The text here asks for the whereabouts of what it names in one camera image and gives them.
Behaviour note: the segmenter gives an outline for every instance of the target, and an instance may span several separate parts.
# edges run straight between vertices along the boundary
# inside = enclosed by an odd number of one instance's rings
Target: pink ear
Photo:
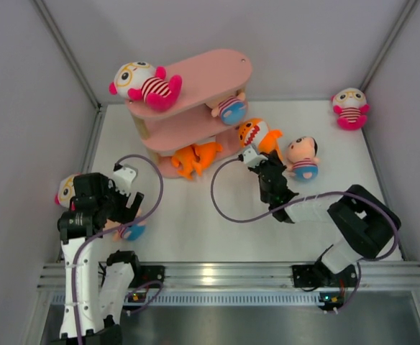
[[[111,82],[109,84],[109,92],[111,95],[117,95],[116,86],[114,85],[114,82]]]

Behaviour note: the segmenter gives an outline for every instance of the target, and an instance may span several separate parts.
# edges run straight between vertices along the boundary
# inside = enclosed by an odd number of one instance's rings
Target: gray wall
[[[124,63],[220,47],[251,59],[252,100],[328,99],[360,84],[405,0],[45,2],[98,99],[120,102],[108,86]]]
[[[420,2],[367,91],[365,133],[409,258],[420,259]]]
[[[0,345],[18,344],[58,249],[53,203],[94,111],[29,0],[0,1]]]

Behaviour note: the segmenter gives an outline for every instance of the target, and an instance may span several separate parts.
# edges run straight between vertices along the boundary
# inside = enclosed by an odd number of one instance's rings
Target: red and white striped shirt
[[[312,162],[311,158],[305,158],[304,160],[299,160],[293,164],[293,169],[298,169],[299,167],[316,167],[317,164]]]
[[[349,123],[353,124],[362,115],[362,112],[358,108],[344,108],[339,117],[344,117]]]
[[[171,94],[171,91],[168,87],[168,82],[162,80],[158,77],[148,78],[141,87],[141,94],[143,96],[143,101],[146,101],[147,95],[151,92],[166,97]]]
[[[219,102],[218,108],[219,108],[219,117],[222,117],[222,114],[224,111],[229,108],[232,104],[240,103],[241,101],[236,96],[230,96],[226,98],[224,101]]]

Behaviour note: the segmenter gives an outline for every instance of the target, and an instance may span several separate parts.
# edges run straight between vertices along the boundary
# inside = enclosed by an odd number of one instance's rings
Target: orange shark plush
[[[223,151],[223,147],[218,142],[207,142],[202,145],[193,145],[194,153],[199,157],[198,163],[201,165],[201,169],[208,168],[215,160],[216,153]]]
[[[179,149],[172,156],[172,165],[179,167],[181,164],[182,169],[177,170],[177,173],[188,180],[193,180],[191,173],[195,170],[199,176],[202,176],[202,166],[197,163],[197,157],[194,154],[192,145]]]
[[[277,139],[282,136],[282,131],[279,129],[271,131],[268,124],[262,119],[250,119],[239,125],[240,146],[246,147],[250,144],[255,144],[258,151],[267,154],[275,150],[280,160],[283,160],[283,158],[277,144]]]

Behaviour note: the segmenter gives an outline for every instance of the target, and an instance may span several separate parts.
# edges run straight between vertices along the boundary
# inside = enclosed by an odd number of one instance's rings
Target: shelf
[[[319,175],[310,183],[289,180],[292,190],[307,196],[346,190],[358,183],[383,199],[362,132],[338,128],[329,101],[251,101],[249,117],[262,117],[272,129],[280,129],[284,135],[278,144],[283,151],[295,138],[316,138]],[[147,149],[125,105],[110,105],[92,171],[110,176],[114,163],[132,153],[146,155]],[[158,197],[158,178],[141,160],[127,160],[127,164],[138,169],[133,188],[145,194],[142,210],[147,212]],[[126,243],[125,250],[135,250],[142,262],[306,262],[314,261],[342,238],[336,226],[327,223],[282,224],[273,217],[248,224],[225,220],[210,198],[210,182],[218,166],[220,163],[214,163],[193,182],[165,179],[162,202],[147,220],[146,231],[137,241]],[[235,219],[248,219],[267,210],[260,202],[256,175],[238,162],[217,176],[215,199],[220,209]],[[396,251],[388,259],[401,260],[401,254]]]
[[[168,119],[145,123],[150,137],[142,140],[143,144],[158,153],[176,151],[236,126],[228,126],[219,117],[212,117],[210,108],[204,104]]]
[[[215,162],[222,160],[228,156],[232,156],[241,150],[239,140],[237,139],[237,132],[234,128],[227,129],[216,136],[216,142],[220,143],[223,147],[222,152],[218,152],[215,157]],[[161,157],[159,162],[159,170],[164,178],[182,178],[177,172],[177,168],[172,166],[170,157]],[[194,180],[198,180],[198,175],[193,173]]]
[[[141,101],[125,105],[140,119],[166,119],[226,93],[241,89],[250,79],[252,63],[247,56],[230,49],[205,52],[166,66],[167,78],[181,75],[183,86],[178,100],[165,112],[156,112]]]

